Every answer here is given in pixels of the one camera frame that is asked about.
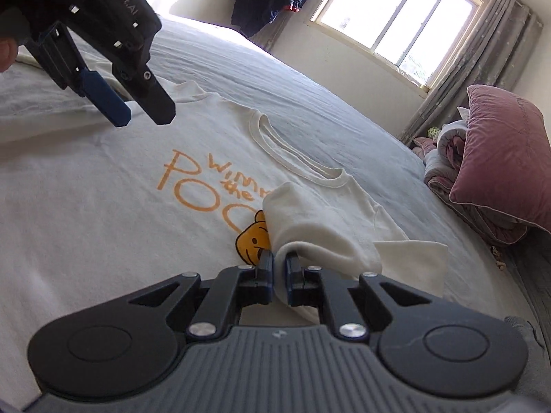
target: curtain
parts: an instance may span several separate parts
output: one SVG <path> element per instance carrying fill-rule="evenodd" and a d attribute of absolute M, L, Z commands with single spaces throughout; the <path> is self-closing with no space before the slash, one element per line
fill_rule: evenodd
<path fill-rule="evenodd" d="M 429 93 L 399 139 L 406 145 L 460 119 L 457 107 L 468 107 L 467 87 L 492 85 L 512 90 L 541 35 L 538 16 L 519 0 L 491 0 L 457 58 Z"/>

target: ribbed gray surface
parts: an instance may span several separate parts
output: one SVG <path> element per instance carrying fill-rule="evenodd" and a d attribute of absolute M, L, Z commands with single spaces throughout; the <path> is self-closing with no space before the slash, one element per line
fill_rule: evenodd
<path fill-rule="evenodd" d="M 391 376 L 366 346 L 338 341 L 325 326 L 235 327 L 226 340 L 192 346 L 149 392 L 109 404 L 47 395 L 27 411 L 482 413 L 509 396 L 450 401 L 422 394 Z"/>

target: yellow bear graphic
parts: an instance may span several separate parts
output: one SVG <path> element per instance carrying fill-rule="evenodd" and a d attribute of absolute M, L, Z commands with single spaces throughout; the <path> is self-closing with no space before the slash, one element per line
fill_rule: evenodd
<path fill-rule="evenodd" d="M 264 211 L 258 211 L 254 215 L 254 223 L 239 234 L 235 248 L 241 259 L 251 265 L 258 265 L 262 250 L 271 250 Z"/>

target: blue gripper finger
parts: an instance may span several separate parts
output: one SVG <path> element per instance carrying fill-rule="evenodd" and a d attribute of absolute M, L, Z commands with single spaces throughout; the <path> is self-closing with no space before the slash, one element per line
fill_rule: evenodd
<path fill-rule="evenodd" d="M 263 250 L 260 262 L 256 267 L 256 285 L 260 289 L 258 298 L 261 304 L 272 302 L 274 293 L 274 255 L 270 250 Z"/>
<path fill-rule="evenodd" d="M 287 304 L 290 306 L 294 305 L 294 291 L 293 291 L 293 269 L 291 267 L 291 259 L 286 256 L 285 258 L 285 288 L 287 290 Z"/>
<path fill-rule="evenodd" d="M 120 98 L 97 71 L 81 71 L 82 91 L 115 127 L 130 122 L 130 107 Z"/>

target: finger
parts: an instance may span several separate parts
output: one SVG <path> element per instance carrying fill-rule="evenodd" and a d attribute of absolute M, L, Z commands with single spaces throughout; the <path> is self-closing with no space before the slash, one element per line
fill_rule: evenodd
<path fill-rule="evenodd" d="M 18 49 L 15 40 L 11 38 L 0 40 L 0 73 L 14 64 Z"/>

